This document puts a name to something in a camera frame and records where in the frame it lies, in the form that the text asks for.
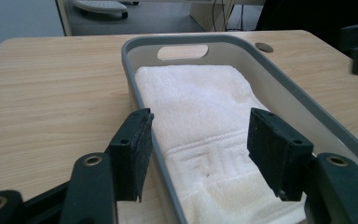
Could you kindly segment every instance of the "white object in background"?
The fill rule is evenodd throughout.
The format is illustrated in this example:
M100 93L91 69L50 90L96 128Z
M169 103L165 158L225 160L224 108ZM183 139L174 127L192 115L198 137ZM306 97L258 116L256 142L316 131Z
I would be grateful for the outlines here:
M121 13L121 17L128 17L127 7L118 1L100 1L100 0L73 0L73 4L80 9L95 13Z

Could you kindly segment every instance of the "white towel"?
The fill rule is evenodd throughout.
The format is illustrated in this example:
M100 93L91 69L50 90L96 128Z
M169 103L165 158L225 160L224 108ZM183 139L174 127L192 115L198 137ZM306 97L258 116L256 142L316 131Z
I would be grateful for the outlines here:
M297 223L303 202L275 197L246 147L251 107L231 66L141 67L135 80L188 223Z

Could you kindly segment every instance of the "wooden table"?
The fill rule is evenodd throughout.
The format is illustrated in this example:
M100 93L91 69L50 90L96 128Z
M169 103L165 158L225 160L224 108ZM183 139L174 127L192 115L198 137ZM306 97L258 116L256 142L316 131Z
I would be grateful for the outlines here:
M267 57L358 138L358 76L348 57L303 31L229 34L270 44ZM28 200L67 181L82 155L105 150L131 112L121 47L134 37L18 38L0 46L0 190ZM165 222L150 176L144 201L119 203L119 219Z

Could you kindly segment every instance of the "white wall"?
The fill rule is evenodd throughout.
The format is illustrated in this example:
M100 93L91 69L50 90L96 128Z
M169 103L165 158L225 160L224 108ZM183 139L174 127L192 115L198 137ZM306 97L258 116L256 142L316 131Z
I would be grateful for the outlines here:
M55 0L0 0L0 43L31 36L64 36Z

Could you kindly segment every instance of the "gray plastic tray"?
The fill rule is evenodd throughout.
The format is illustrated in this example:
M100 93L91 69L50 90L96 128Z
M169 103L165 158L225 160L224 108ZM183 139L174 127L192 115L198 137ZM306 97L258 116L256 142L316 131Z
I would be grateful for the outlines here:
M161 60L164 47L206 46L207 53L196 58ZM128 41L122 48L122 62L129 83L131 103L144 108L134 74L141 66L179 64L231 65L251 84L255 96L271 112L304 134L314 145L314 153L331 152L358 164L358 140L312 100L296 83L250 43L230 35L146 36ZM170 223L186 223L170 175L154 137L152 170Z

